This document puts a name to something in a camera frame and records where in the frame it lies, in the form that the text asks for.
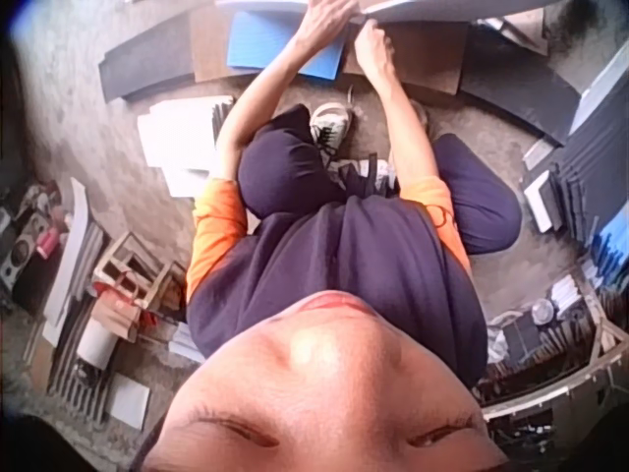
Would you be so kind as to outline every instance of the orange sleeve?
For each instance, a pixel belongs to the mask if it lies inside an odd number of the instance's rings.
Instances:
[[[197,233],[186,273],[188,301],[205,276],[247,235],[247,217],[238,184],[210,179],[195,201],[193,217]]]
[[[424,177],[401,189],[400,198],[426,207],[441,242],[454,254],[465,270],[472,273],[470,260],[454,222],[454,207],[445,182],[436,176]]]

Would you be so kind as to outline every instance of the leg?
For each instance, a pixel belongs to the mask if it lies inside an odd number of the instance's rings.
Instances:
[[[433,144],[439,176],[452,194],[468,254],[509,248],[518,239],[522,211],[515,194],[455,135]]]
[[[313,142],[310,112],[297,105],[262,127],[238,170],[243,200],[258,218],[277,212],[308,214],[345,192],[329,177]]]

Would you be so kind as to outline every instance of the blue foam board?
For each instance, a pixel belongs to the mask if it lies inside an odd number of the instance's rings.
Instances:
[[[302,21],[302,15],[278,12],[238,12],[234,15],[227,47],[227,65],[263,69],[282,51]],[[301,70],[300,74],[334,80],[341,61],[343,31]]]

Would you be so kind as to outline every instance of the floor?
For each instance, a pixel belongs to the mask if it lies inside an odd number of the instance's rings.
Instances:
[[[192,202],[171,199],[160,171],[145,165],[136,117],[166,96],[238,95],[249,79],[201,84],[134,104],[122,100],[105,104],[97,64],[108,49],[200,3],[204,2],[142,0],[126,4],[122,0],[38,0],[24,9],[13,31],[25,82],[30,157],[38,176],[44,180],[56,179],[68,203],[69,179],[78,178],[87,187],[94,218],[114,238],[132,230],[146,240],[157,256],[173,258],[182,264],[189,260],[194,234]],[[562,1],[546,9],[545,22],[550,36],[551,67],[583,92],[629,36],[629,14],[624,0],[577,0],[576,4],[585,4],[581,8],[586,11],[588,5],[594,5],[596,19],[579,21],[579,9],[573,10],[573,16],[566,15],[566,2]],[[333,87],[298,79],[282,98],[280,110],[296,102],[313,108],[330,100],[343,101],[350,85],[354,86],[358,119],[350,135],[348,154],[358,158],[377,152],[379,157],[386,158],[389,144],[383,113],[363,79],[341,78]],[[537,140],[536,136],[517,123],[463,101],[450,108],[431,108],[430,112],[442,127],[458,134],[516,190],[524,209],[522,232],[511,249],[473,258],[475,282],[490,319],[542,295],[574,263],[576,252],[563,238],[538,234],[524,206],[519,188],[524,171],[522,157]],[[19,347],[21,342],[26,344],[28,322],[20,314],[14,314],[4,319],[3,325],[21,333],[10,346],[3,345],[3,364],[9,363],[3,371],[16,371],[13,398],[19,400],[18,407],[49,419],[99,469],[128,463],[139,444],[137,432],[115,421],[110,422],[112,425],[105,433],[86,432],[76,419],[52,414],[54,407],[47,399],[31,393],[18,394],[28,388],[20,377],[24,345]],[[15,356],[14,351],[20,351],[20,356]],[[164,358],[163,352],[145,351],[141,355],[142,361],[134,360],[129,375],[151,386],[146,421],[150,425],[163,412],[172,391],[192,366],[177,365],[176,361]],[[172,372],[164,382],[160,373],[163,374],[166,366]]]

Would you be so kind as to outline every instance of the pink object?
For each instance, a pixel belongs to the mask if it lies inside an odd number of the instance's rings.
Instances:
[[[59,230],[51,226],[48,231],[37,236],[37,252],[47,260],[59,244]]]

